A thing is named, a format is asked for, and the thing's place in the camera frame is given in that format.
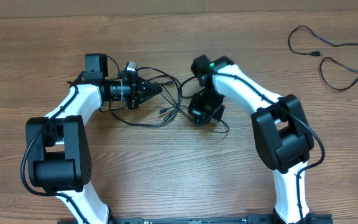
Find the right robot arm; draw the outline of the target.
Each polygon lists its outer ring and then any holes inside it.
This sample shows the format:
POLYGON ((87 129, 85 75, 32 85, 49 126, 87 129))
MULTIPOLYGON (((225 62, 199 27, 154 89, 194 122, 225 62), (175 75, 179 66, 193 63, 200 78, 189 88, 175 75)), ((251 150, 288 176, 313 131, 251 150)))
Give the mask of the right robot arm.
POLYGON ((249 113, 257 153, 273 172, 275 223, 312 223, 301 171, 308 165, 314 142, 299 99, 265 89, 226 56, 215 61, 197 57, 191 71, 203 88, 188 107, 195 123, 220 121, 224 98, 249 113))

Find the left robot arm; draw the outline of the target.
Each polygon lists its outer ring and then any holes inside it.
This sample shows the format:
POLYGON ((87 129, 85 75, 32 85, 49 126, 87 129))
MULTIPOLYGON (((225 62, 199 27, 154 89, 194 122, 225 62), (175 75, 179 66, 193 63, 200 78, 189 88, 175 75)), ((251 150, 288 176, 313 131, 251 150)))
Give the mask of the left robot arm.
POLYGON ((25 126, 27 149, 21 162, 21 181, 28 192, 59 198, 76 223, 115 223, 92 183, 92 161, 85 124, 104 102, 125 101, 130 110, 160 94, 162 87, 141 78, 128 62, 117 78, 108 78, 110 56, 85 55, 85 69, 70 82, 66 98, 43 117, 25 126))

